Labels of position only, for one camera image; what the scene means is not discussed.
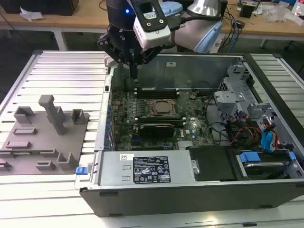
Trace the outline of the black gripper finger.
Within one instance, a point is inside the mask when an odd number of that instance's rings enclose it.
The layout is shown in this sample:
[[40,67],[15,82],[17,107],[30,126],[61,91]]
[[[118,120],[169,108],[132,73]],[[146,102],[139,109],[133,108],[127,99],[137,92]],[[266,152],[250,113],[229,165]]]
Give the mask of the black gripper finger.
[[107,32],[97,42],[98,46],[119,64],[129,67],[130,78],[134,78],[134,62],[130,51],[129,38],[125,32]]
[[148,64],[154,57],[162,51],[162,47],[152,47],[148,50],[143,50],[140,46],[134,49],[133,56],[133,78],[136,79],[138,75],[137,67],[140,65]]

